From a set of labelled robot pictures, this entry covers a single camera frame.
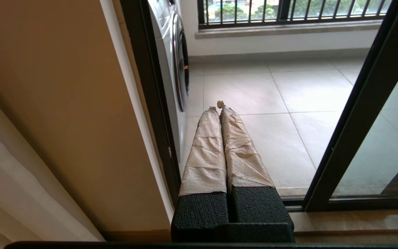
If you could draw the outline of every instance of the window sill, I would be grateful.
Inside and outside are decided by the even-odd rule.
[[[358,30],[377,30],[381,20],[356,22],[327,22],[320,24],[285,24],[264,27],[232,27],[203,29],[195,34],[196,39],[229,38],[263,35],[294,35],[307,33],[342,32]]]

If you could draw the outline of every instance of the black railing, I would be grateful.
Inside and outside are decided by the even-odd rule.
[[[199,29],[383,19],[391,0],[198,0]]]

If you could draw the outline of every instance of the washing machine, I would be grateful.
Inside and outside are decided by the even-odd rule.
[[[149,0],[148,2],[174,137],[174,149],[180,163],[183,156],[189,95],[187,43],[176,1]]]

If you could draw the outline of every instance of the crumpled paper towel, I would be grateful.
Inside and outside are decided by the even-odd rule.
[[[221,124],[216,108],[210,107],[199,119],[179,196],[226,191]]]
[[[218,101],[227,166],[228,190],[231,186],[274,186],[253,140],[239,115]]]

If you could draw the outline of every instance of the sliding glass door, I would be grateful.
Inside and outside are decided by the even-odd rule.
[[[398,0],[322,158],[306,211],[398,208]]]

